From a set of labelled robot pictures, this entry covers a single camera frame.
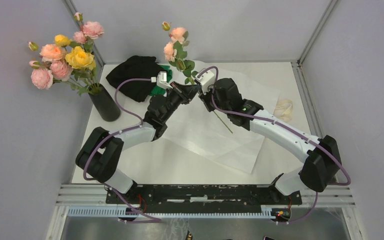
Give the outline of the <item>white paper bouquet wrap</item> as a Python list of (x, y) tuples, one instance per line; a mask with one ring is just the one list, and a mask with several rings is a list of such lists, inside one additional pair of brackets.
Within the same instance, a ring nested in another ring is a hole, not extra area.
[[(273, 113), (281, 91), (263, 85), (259, 79), (219, 68), (219, 78), (231, 78), (242, 98), (252, 100)], [(163, 138), (201, 157), (250, 174), (262, 147), (264, 136), (235, 126), (219, 111), (208, 112), (196, 96), (180, 105), (166, 122)]]

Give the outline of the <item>peach rose stem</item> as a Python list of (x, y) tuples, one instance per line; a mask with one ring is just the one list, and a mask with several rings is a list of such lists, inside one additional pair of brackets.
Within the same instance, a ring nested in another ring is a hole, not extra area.
[(40, 57), (42, 62), (55, 62), (65, 58), (67, 50), (60, 42), (55, 44), (46, 44), (40, 50)]
[(171, 29), (171, 24), (168, 22), (162, 23), (162, 29), (168, 32), (168, 37), (170, 39), (170, 41), (163, 48), (165, 60), (169, 63), (170, 66), (174, 67), (185, 77), (184, 83), (182, 85), (200, 85), (198, 81), (195, 80), (196, 74), (198, 74), (200, 71), (195, 70), (196, 64), (193, 60), (187, 59), (188, 52), (186, 47), (190, 43), (188, 40), (188, 30), (184, 27), (175, 27)]

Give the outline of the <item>cream printed ribbon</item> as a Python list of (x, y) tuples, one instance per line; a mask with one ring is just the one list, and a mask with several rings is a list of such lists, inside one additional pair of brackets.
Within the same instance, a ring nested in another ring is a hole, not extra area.
[(273, 115), (283, 122), (288, 123), (292, 120), (293, 109), (294, 105), (290, 99), (280, 99), (276, 103)]

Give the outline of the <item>pink rose stem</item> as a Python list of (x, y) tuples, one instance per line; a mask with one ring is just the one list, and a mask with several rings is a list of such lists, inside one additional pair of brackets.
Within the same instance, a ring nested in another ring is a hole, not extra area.
[(74, 19), (80, 23), (80, 30), (73, 35), (73, 42), (77, 46), (83, 46), (86, 52), (92, 53), (94, 41), (101, 38), (104, 33), (104, 27), (97, 21), (83, 21), (83, 14), (76, 12)]

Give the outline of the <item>yellow rose stem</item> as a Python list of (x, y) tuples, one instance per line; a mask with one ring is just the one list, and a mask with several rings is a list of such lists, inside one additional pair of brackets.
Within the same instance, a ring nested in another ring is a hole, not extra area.
[(50, 70), (54, 82), (67, 82), (70, 78), (74, 81), (81, 80), (89, 87), (96, 83), (96, 60), (92, 53), (94, 41), (86, 36), (83, 31), (76, 31), (72, 39), (59, 34), (54, 37), (58, 47), (70, 52), (59, 61), (53, 62)]

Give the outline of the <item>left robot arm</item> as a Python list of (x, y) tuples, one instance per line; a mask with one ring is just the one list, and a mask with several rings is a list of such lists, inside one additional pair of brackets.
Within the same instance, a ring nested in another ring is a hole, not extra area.
[(118, 191), (118, 197), (125, 204), (133, 203), (137, 198), (137, 183), (118, 169), (123, 150), (142, 143), (158, 140), (166, 131), (168, 119), (180, 105), (189, 104), (201, 86), (170, 84), (167, 95), (152, 96), (143, 122), (110, 133), (102, 127), (96, 127), (79, 151), (75, 163), (83, 169), (85, 177), (106, 184)]

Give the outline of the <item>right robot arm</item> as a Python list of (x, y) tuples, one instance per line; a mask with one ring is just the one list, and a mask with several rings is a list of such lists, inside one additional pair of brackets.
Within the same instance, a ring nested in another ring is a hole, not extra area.
[(303, 166), (282, 173), (269, 189), (269, 199), (282, 204), (289, 195), (303, 189), (323, 192), (340, 170), (340, 157), (336, 140), (300, 131), (275, 117), (260, 104), (244, 99), (231, 78), (199, 79), (199, 98), (208, 111), (218, 110), (238, 127), (269, 138), (288, 150)]

